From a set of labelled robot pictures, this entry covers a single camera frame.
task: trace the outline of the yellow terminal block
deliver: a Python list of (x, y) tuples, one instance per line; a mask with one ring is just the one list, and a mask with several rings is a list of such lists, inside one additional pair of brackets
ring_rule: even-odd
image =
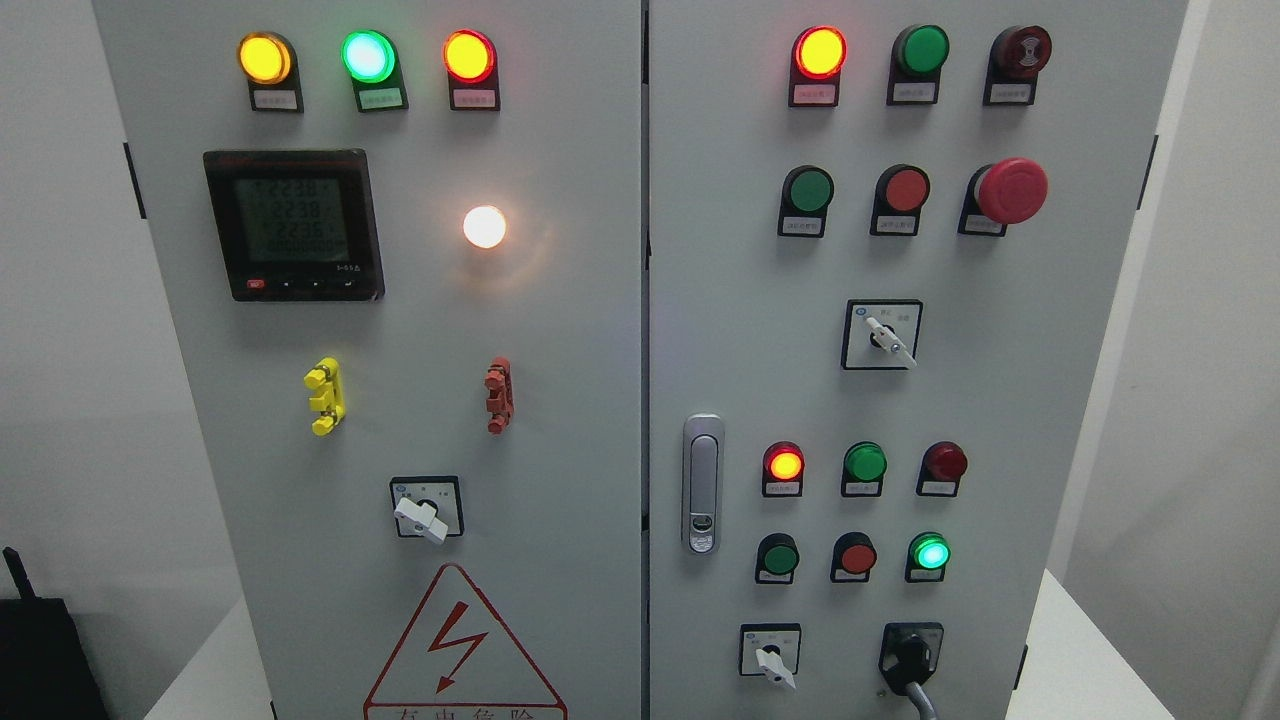
[(342, 395), (342, 368), (333, 357), (325, 357), (311, 368), (302, 383), (311, 391), (308, 407), (320, 414), (311, 423), (311, 432), (324, 437), (347, 416), (347, 404)]

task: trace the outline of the gray metal panel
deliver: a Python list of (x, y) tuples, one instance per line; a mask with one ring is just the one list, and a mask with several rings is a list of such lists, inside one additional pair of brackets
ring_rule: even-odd
[[(636, 717), (639, 4), (95, 5), (280, 717), (360, 717), (445, 560), (573, 716)], [(408, 111), (356, 111), (338, 51), (362, 27), (397, 44)], [(461, 27), (497, 44), (500, 113), (448, 109), (440, 45)], [(305, 114), (250, 111), (236, 47), (256, 29), (296, 47)], [(367, 151), (384, 300), (232, 301), (201, 151), (275, 147)], [(511, 225), (489, 254), (461, 233), (481, 204)], [(499, 354), (517, 414), (493, 438), (481, 378)], [(349, 414), (316, 438), (302, 375), (324, 355), (343, 364)], [(387, 483), (420, 474), (461, 477), (465, 537), (396, 536)]]
[[(937, 620), (927, 689), (943, 717), (1002, 717), (1048, 550), (1107, 310), (1142, 186), (1185, 4), (1179, 0), (650, 5), (652, 455), (650, 676), (654, 717), (915, 717), (878, 697), (883, 625)], [(831, 23), (850, 44), (836, 109), (788, 109), (791, 44)], [(886, 108), (897, 33), (951, 36), (941, 102)], [(1032, 108), (983, 108), (987, 54), (1019, 23), (1055, 40)], [(1011, 155), (1041, 161), (1043, 211), (1002, 240), (957, 237), (970, 174)], [(824, 240), (774, 234), (786, 173), (813, 163), (836, 196)], [(916, 238), (870, 238), (881, 172), (933, 182)], [(844, 372), (850, 299), (922, 299), (920, 368)], [(718, 550), (680, 538), (681, 427), (724, 419)], [(780, 439), (808, 459), (803, 498), (760, 497)], [(844, 452), (888, 455), (881, 498), (840, 498)], [(925, 448), (960, 443), (955, 500), (914, 493)], [(832, 584), (831, 548), (868, 533), (868, 584)], [(909, 541), (954, 548), (941, 584), (906, 584)], [(795, 537), (792, 585), (756, 585), (756, 543)], [(741, 623), (800, 623), (799, 691), (741, 678)], [(1029, 661), (1034, 662), (1032, 648)]]

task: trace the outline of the lightning bolt symbol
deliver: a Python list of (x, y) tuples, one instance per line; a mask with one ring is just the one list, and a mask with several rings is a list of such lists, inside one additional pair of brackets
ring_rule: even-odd
[(480, 633), (479, 635), (467, 635), (465, 638), (458, 638), (456, 641), (445, 642), (444, 637), (449, 634), (449, 630), (453, 629), (453, 625), (458, 624), (458, 620), (461, 620), (462, 615), (466, 614), (467, 607), (468, 607), (467, 603), (458, 601), (453, 606), (453, 611), (449, 612), (449, 618), (444, 620), (444, 625), (440, 626), (440, 632), (435, 633), (435, 639), (431, 641), (431, 647), (426, 648), (426, 652), (435, 652), (438, 650), (444, 650), (447, 647), (471, 643), (471, 647), (468, 647), (467, 651), (462, 653), (462, 657), (458, 660), (458, 664), (453, 666), (453, 670), (449, 670), (448, 675), (440, 675), (440, 682), (435, 685), (435, 694), (443, 693), (449, 688), (449, 685), (454, 683), (453, 674), (458, 671), (458, 667), (462, 667), (462, 664), (466, 662), (468, 657), (471, 657), (471, 653), (475, 652), (476, 648), (480, 647), (480, 643), (484, 642), (485, 637), (489, 635), (489, 633)]

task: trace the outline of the warning triangle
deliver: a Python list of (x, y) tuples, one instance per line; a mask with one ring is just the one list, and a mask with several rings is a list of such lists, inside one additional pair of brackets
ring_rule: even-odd
[(559, 693), (466, 570), (445, 562), (365, 700), (365, 720), (567, 720)]

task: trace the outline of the red push button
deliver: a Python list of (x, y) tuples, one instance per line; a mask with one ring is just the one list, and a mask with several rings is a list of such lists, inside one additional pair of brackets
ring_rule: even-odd
[(876, 550), (867, 544), (855, 544), (840, 553), (840, 568), (850, 575), (869, 573), (876, 566)]
[(978, 183), (978, 208), (1002, 225), (1029, 220), (1048, 197), (1048, 176), (1039, 163), (1009, 158), (991, 167)]
[(940, 442), (924, 454), (924, 468), (934, 480), (957, 483), (969, 469), (969, 457), (954, 442)]
[(929, 199), (929, 178), (918, 168), (893, 173), (884, 184), (884, 202), (899, 213), (918, 210)]
[(1048, 64), (1053, 40), (1039, 26), (1015, 26), (1000, 33), (992, 53), (1005, 77), (1030, 79)]

